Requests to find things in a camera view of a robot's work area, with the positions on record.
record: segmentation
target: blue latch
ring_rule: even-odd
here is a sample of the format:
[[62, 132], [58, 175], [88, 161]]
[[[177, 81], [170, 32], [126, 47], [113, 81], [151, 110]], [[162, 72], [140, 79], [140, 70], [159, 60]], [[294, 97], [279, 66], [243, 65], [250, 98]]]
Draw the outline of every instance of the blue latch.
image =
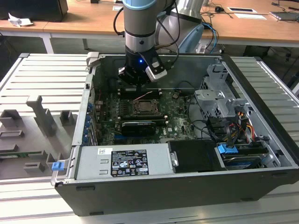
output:
[[233, 148], [228, 148], [226, 146], [226, 144], [220, 144], [217, 148], [218, 148], [220, 154], [222, 154], [222, 153], [238, 153], [239, 152], [236, 146], [234, 146]]
[[64, 162], [54, 162], [52, 171], [64, 171]]

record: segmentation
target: motherboard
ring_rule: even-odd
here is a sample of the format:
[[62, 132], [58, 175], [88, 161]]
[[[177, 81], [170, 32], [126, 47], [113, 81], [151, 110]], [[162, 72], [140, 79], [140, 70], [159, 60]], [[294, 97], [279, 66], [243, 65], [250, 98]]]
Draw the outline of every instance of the motherboard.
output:
[[127, 91], [102, 92], [95, 102], [99, 145], [196, 139], [187, 116], [188, 97], [177, 90], [139, 95]]

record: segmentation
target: power supply label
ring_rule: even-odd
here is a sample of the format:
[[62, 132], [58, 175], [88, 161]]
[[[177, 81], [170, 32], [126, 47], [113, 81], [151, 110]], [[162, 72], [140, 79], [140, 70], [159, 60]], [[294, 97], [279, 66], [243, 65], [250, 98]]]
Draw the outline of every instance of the power supply label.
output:
[[111, 176], [149, 175], [146, 150], [112, 151]]

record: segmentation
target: green circuit board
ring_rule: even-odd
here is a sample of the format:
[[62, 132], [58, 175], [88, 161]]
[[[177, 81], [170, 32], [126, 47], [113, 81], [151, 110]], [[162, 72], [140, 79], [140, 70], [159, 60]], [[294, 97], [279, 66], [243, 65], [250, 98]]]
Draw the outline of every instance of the green circuit board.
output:
[[103, 104], [98, 112], [99, 145], [155, 144], [169, 140], [196, 139], [186, 114], [186, 98], [174, 98], [174, 94], [178, 96], [176, 91], [163, 91], [161, 98], [157, 99], [159, 111], [168, 116], [167, 125], [157, 126], [156, 133], [152, 136], [129, 138], [121, 135], [118, 125], [121, 103], [119, 96], [117, 93], [103, 93]]

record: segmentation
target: blue cable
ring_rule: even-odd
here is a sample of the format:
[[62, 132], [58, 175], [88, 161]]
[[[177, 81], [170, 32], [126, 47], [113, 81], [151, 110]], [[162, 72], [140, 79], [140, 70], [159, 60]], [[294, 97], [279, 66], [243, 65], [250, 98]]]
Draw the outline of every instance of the blue cable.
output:
[[210, 29], [211, 29], [211, 31], [213, 32], [213, 34], [214, 34], [214, 37], [215, 37], [215, 40], [214, 40], [214, 45], [213, 45], [213, 48], [212, 48], [212, 50], [211, 50], [211, 52], [210, 52], [210, 54], [213, 52], [213, 50], [214, 50], [214, 48], [216, 47], [216, 43], [217, 43], [217, 35], [216, 35], [216, 32], [215, 32], [215, 29], [214, 28], [212, 28], [211, 26], [209, 26], [208, 24], [206, 24], [206, 23], [202, 23], [204, 26], [207, 26], [207, 27], [209, 27]]

